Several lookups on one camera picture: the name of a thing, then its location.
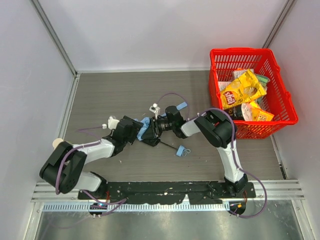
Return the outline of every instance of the red plastic basket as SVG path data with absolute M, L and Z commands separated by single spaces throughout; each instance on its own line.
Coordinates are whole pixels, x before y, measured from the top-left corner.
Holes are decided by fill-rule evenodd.
M 280 76 L 280 67 L 270 49 L 265 48 L 227 48 L 212 49 L 210 52 L 211 68 L 209 91 L 214 107 L 223 109 L 220 99 L 218 80 L 230 82 L 232 72 L 238 68 L 254 69 L 254 73 L 267 76 L 267 95 L 263 97 L 261 108 L 274 114 L 272 121 L 235 120 L 238 139 L 264 139 L 287 125 L 298 122 L 298 116 Z

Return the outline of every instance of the wire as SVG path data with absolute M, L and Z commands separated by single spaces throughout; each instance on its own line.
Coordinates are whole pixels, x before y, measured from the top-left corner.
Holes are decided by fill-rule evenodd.
M 244 204 L 247 204 L 248 197 L 247 197 L 247 191 L 246 190 L 244 190 L 244 192 L 243 192 L 243 197 L 244 197 Z
M 126 201 L 126 199 L 125 199 L 124 201 L 122 201 L 118 206 L 116 206 L 115 208 L 113 208 L 112 210 L 107 211 L 107 212 L 105 212 L 105 213 L 102 213 L 102 214 L 100 215 L 100 217 L 103 217 L 103 216 L 107 216 L 107 215 L 112 214 L 115 210 L 117 210 L 118 208 L 120 208 L 120 206 L 121 206 L 122 204 L 124 204 L 125 201 Z M 94 206 L 94 207 L 95 207 L 95 208 L 99 208 L 99 209 L 107 209 L 106 207 L 103 207 L 103 206 Z M 74 228 L 76 225 L 78 225 L 78 224 L 80 224 L 80 223 L 82 223 L 82 222 L 84 222 L 85 220 L 90 219 L 90 218 L 92 218 L 92 216 L 91 216 L 91 215 L 88 215 L 88 216 L 80 219 L 79 221 L 73 223 L 73 224 L 70 225 L 70 226 L 57 226 L 57 225 L 55 225 L 55 224 L 52 223 L 52 222 L 53 222 L 53 218 L 52 218 L 52 219 L 49 221 L 49 223 L 47 224 L 47 226 L 45 227 L 45 229 L 44 229 L 44 231 L 43 231 L 43 233 L 42 233 L 42 235 L 41 235 L 40 240 L 43 240 L 43 239 L 44 239 L 44 237 L 45 237 L 45 235 L 47 234 L 47 231 L 48 231 L 48 229 L 49 229 L 49 226 L 52 226 L 52 227 L 54 227 L 54 228 L 56 228 L 56 229 L 62 229 L 62 230 L 72 229 L 72 228 Z
M 100 137 L 92 132 L 89 132 L 87 130 L 91 130 L 91 129 L 102 129 L 102 126 L 94 126 L 94 127 L 88 127 L 88 128 L 80 128 L 78 129 L 76 132 L 78 133 L 82 133 L 82 134 L 88 134 L 90 136 L 93 136 L 97 139 L 100 139 Z
M 156 102 L 156 104 L 159 105 L 159 102 L 161 101 L 161 99 L 163 99 L 163 98 L 164 98 L 165 96 L 167 96 L 167 95 L 177 95 L 177 96 L 179 96 L 180 98 L 182 98 L 182 99 L 185 101 L 185 103 L 186 103 L 186 105 L 187 105 L 187 107 L 188 107 L 188 112 L 187 112 L 187 114 L 186 114 L 186 119 L 188 119 L 188 118 L 189 118 L 189 113 L 190 113 L 189 103 L 188 103 L 188 101 L 187 101 L 182 95 L 180 95 L 179 93 L 176 93 L 176 92 L 174 92 L 174 91 L 167 92 L 166 94 L 162 95 L 162 96 L 159 98 L 159 100 Z
M 60 178 L 61 178 L 61 173 L 62 173 L 62 170 L 64 168 L 64 164 L 66 162 L 66 160 L 68 159 L 68 157 L 76 150 L 78 149 L 82 149 L 82 148 L 88 148 L 88 147 L 93 147 L 93 146 L 97 146 L 101 144 L 101 141 L 96 141 L 96 142 L 92 142 L 92 143 L 87 143 L 87 144 L 83 144 L 83 145 L 79 145 L 79 146 L 76 146 L 74 148 L 72 148 L 70 151 L 68 151 L 61 163 L 60 163 L 60 166 L 59 166 L 59 170 L 58 170 L 58 173 L 57 173 L 57 176 L 56 176 L 56 180 L 55 180 L 55 194 L 59 195 L 60 194 L 60 191 L 59 191 L 59 184 L 60 184 Z
M 91 198 L 92 200 L 95 200 L 97 203 L 99 204 L 103 204 L 103 205 L 115 205 L 115 204 L 122 204 L 123 202 L 125 202 L 127 199 L 124 198 L 120 201 L 116 201 L 116 202 L 104 202 L 104 201 L 99 201 L 98 199 L 96 199 L 94 196 L 92 196 L 87 190 L 82 190 L 83 193 L 87 194 L 89 198 Z
M 234 123 L 234 121 L 231 119 L 231 117 L 229 116 L 229 114 L 227 114 L 225 111 L 223 111 L 223 110 L 220 109 L 220 108 L 210 107 L 210 108 L 208 108 L 207 110 L 205 110 L 204 112 L 202 112 L 199 116 L 202 116 L 203 114 L 205 114 L 207 111 L 210 111 L 210 110 L 214 110 L 214 111 L 221 112 L 221 113 L 224 114 L 224 115 L 228 118 L 228 120 L 230 121 L 231 127 L 232 127 L 232 133 L 231 133 L 231 152 L 232 152 L 232 158 L 233 158 L 234 164 L 235 164 L 236 168 L 239 169 L 241 172 L 243 172 L 243 173 L 245 173 L 245 174 L 253 177 L 255 180 L 257 180 L 258 183 L 259 183 L 259 184 L 261 185 L 261 187 L 263 188 L 263 192 L 264 192 L 264 204 L 263 204 L 262 209 L 261 209 L 258 213 L 254 214 L 254 215 L 238 215 L 238 214 L 236 214 L 236 213 L 233 212 L 233 211 L 230 211 L 230 212 L 231 212 L 233 215 L 235 215 L 235 216 L 237 216 L 237 217 L 239 217 L 239 218 L 242 218 L 242 219 L 250 219 L 250 218 L 257 217 L 257 216 L 259 216 L 259 215 L 266 209 L 266 207 L 267 207 L 268 196 L 267 196 L 267 190 L 266 190 L 266 188 L 265 188 L 265 185 L 264 185 L 264 184 L 262 183 L 262 181 L 261 181 L 259 178 L 257 178 L 255 175 L 253 175 L 252 173 L 244 170 L 243 168 L 241 168 L 241 167 L 238 165 L 237 160 L 236 160 L 235 143 L 234 143 L 234 141 L 235 141 L 235 139 L 236 139 L 236 128 L 235 128 L 235 123 Z

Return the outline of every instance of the white connector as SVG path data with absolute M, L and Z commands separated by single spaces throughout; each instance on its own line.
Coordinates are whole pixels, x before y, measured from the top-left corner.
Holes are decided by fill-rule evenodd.
M 108 126 L 107 127 L 110 130 L 116 129 L 116 127 L 117 127 L 119 122 L 120 121 L 118 119 L 116 119 L 115 116 L 110 116 L 109 119 L 108 119 Z
M 154 113 L 155 119 L 158 119 L 158 115 L 160 113 L 160 107 L 158 107 L 158 104 L 154 103 L 150 106 L 149 111 Z

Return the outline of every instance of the white wall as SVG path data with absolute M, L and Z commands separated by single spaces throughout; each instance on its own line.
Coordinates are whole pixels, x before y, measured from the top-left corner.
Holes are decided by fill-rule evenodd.
M 72 75 L 28 0 L 0 3 L 0 238 L 21 240 Z
M 285 0 L 40 0 L 79 71 L 208 68 L 212 48 L 259 48 Z
M 298 179 L 313 222 L 320 223 L 320 1 L 298 0 L 271 49 L 299 122 L 275 134 L 287 172 Z

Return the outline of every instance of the metal floor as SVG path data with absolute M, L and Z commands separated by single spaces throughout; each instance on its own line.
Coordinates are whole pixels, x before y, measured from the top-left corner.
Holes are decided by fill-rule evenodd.
M 250 201 L 246 214 L 263 200 Z M 88 218 L 87 212 L 43 212 L 36 240 L 303 240 L 290 200 L 269 201 L 252 219 L 226 211 L 114 213 Z
M 152 116 L 149 107 L 163 94 L 175 91 L 190 105 L 190 117 L 211 106 L 208 90 L 208 71 L 122 72 L 81 74 L 77 87 L 65 140 L 80 144 L 96 139 L 75 132 L 80 128 L 101 126 L 110 115 L 121 119 L 124 115 L 141 120 Z M 182 103 L 177 96 L 167 96 L 160 102 L 162 111 L 169 105 Z M 93 131 L 106 136 L 109 131 Z M 186 157 L 175 156 L 175 150 L 158 145 L 148 146 L 136 141 L 127 145 L 115 157 L 87 164 L 85 171 L 93 171 L 109 181 L 205 181 L 223 180 L 224 169 L 218 151 L 202 134 L 179 139 L 164 132 L 165 143 L 191 150 Z M 283 179 L 270 138 L 238 140 L 238 154 L 242 167 L 262 180 Z

